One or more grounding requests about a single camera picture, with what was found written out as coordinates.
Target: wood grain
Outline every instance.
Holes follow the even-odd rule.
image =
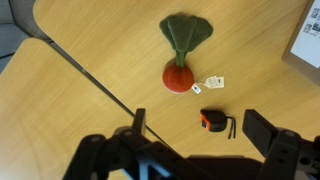
[[[312,140],[319,131],[319,88],[281,60],[306,0],[44,1],[34,14],[41,29],[184,156],[245,155],[263,160],[241,132],[245,109]],[[170,93],[161,77],[174,57],[159,22],[184,12],[207,19],[213,36],[187,55],[195,80],[225,77],[225,88]],[[238,137],[201,128],[201,108],[236,117]]]
[[[0,179],[61,179],[84,136],[110,137],[132,123],[38,39],[24,41],[12,57],[0,76],[0,95]]]

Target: gray floor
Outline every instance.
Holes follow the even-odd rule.
[[[35,0],[0,0],[0,74],[11,56],[28,37],[52,43],[33,16]]]

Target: red radish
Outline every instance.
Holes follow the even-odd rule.
[[[162,80],[170,91],[177,94],[189,91],[194,84],[193,73],[186,65],[183,67],[170,65],[163,72]]]

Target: white tag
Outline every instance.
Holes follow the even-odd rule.
[[[218,77],[218,85],[215,88],[224,88],[224,77]]]
[[[209,77],[204,83],[209,89],[213,88],[223,88],[224,87],[224,77],[212,76]]]
[[[191,88],[197,94],[199,94],[201,92],[201,89],[196,84],[193,84]]]

